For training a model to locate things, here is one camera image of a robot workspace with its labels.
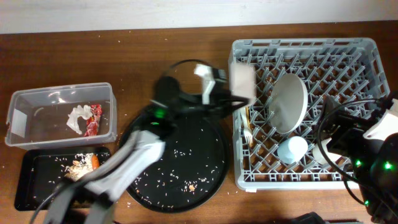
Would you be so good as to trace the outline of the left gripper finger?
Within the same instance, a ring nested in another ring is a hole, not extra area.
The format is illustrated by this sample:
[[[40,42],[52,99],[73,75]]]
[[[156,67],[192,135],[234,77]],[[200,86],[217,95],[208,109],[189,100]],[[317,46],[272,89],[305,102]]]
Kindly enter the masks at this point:
[[[233,114],[235,111],[239,111],[241,108],[245,109],[246,106],[239,105],[227,105],[222,109],[222,117],[227,117]]]
[[[250,102],[250,99],[243,96],[230,95],[229,97],[227,97],[227,99],[225,99],[225,101],[232,103],[242,103],[244,105],[247,105]]]

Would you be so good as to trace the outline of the wooden chopstick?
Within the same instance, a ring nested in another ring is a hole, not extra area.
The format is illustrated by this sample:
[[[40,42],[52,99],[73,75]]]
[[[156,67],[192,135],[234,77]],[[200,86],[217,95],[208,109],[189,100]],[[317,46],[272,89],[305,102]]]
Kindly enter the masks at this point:
[[[250,119],[249,119],[249,107],[246,107],[246,120],[247,120],[247,124],[248,124],[248,128],[249,128],[249,132],[251,134],[251,138],[248,141],[249,147],[252,147],[253,145],[253,138],[252,138],[252,129],[250,126]]]

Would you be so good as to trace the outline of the white bowl with leftovers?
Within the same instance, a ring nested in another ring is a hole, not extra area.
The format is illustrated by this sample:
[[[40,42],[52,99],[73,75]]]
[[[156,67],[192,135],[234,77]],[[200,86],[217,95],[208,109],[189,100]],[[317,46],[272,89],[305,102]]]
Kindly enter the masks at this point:
[[[229,89],[232,95],[248,99],[246,107],[255,102],[255,74],[252,65],[235,62],[229,65]]]

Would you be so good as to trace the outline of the white plastic fork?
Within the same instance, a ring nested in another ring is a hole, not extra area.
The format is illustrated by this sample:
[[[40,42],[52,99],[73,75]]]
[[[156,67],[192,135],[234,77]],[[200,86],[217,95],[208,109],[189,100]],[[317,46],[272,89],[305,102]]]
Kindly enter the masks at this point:
[[[243,123],[243,134],[244,134],[245,140],[246,140],[247,144],[249,146],[251,146],[253,144],[252,132],[251,132],[251,129],[249,128],[249,125],[248,125],[248,119],[247,119],[247,116],[246,116],[247,115],[246,114],[246,108],[245,107],[240,108],[239,109],[239,113],[240,113],[241,120],[242,120],[242,123]]]

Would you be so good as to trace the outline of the white paper cup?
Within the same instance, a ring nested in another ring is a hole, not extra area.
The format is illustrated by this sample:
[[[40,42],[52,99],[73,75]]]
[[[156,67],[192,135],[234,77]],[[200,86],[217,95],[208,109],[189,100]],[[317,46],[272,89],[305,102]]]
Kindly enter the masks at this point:
[[[327,148],[326,145],[327,145],[330,141],[331,141],[331,138],[324,139],[324,140],[321,141],[321,144],[322,144],[322,146],[323,146],[323,149],[324,149],[326,155],[329,157],[329,159],[330,159],[332,162],[336,162],[336,161],[341,157],[341,155],[335,154],[335,153],[332,153],[332,152],[329,152],[329,151],[328,151],[328,148]],[[328,162],[327,162],[326,159],[324,158],[323,154],[321,153],[320,148],[318,147],[318,145],[316,145],[316,146],[312,149],[312,154],[313,154],[314,159],[315,159],[320,165],[328,164]]]

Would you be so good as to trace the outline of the grey round plate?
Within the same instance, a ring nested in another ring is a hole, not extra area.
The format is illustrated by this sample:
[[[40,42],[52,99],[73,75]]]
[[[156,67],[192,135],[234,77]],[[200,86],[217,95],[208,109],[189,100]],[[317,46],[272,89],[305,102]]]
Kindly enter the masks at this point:
[[[271,92],[267,107],[269,122],[279,134],[295,130],[303,121],[308,106],[308,91],[303,80],[288,73],[280,78]]]

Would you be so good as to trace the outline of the light blue cup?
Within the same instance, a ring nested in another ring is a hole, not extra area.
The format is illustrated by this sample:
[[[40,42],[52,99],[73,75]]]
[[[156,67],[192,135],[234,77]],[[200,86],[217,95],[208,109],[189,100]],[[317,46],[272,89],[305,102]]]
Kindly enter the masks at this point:
[[[298,162],[307,150],[308,143],[306,140],[300,136],[294,136],[279,144],[277,155],[282,162],[292,164]]]

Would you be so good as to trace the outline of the red snack wrapper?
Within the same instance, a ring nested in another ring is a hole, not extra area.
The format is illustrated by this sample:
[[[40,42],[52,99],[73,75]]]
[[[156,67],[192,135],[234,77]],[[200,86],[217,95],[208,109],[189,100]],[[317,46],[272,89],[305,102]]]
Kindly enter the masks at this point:
[[[100,127],[102,106],[99,104],[91,105],[90,109],[91,109],[91,116],[86,121],[86,131],[84,133],[84,137],[96,136]]]

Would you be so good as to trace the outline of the white napkin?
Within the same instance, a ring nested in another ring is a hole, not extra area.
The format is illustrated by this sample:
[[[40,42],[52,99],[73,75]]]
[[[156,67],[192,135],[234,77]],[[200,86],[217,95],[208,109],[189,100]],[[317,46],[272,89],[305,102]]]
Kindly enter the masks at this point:
[[[78,105],[76,108],[72,109],[72,112],[68,115],[67,126],[74,130],[77,134],[82,134],[80,126],[78,124],[78,119],[83,118],[88,120],[91,118],[93,113],[91,112],[91,107],[88,105]]]

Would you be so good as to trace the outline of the orange carrot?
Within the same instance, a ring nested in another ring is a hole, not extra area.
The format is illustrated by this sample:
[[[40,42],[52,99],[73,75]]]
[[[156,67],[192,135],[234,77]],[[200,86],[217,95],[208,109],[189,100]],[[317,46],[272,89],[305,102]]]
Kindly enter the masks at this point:
[[[100,166],[98,157],[95,154],[93,154],[91,157],[91,166],[93,170],[97,169]]]

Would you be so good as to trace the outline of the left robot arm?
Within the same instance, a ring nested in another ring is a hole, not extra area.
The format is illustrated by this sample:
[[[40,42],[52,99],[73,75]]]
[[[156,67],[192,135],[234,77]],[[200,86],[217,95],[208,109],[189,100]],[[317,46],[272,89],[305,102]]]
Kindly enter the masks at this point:
[[[252,93],[224,88],[220,78],[204,78],[200,94],[181,90],[176,78],[162,76],[155,84],[152,104],[124,145],[93,172],[70,181],[46,198],[34,215],[47,207],[45,223],[113,223],[115,203],[132,182],[165,151],[165,140],[175,132],[182,115],[221,119],[250,104]]]

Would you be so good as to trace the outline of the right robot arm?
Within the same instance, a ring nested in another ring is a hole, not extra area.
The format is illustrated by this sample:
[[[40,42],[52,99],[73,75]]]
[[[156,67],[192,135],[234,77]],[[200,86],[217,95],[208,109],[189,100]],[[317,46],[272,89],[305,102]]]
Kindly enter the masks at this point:
[[[373,223],[397,223],[397,97],[324,102],[317,147],[345,184],[359,185]]]

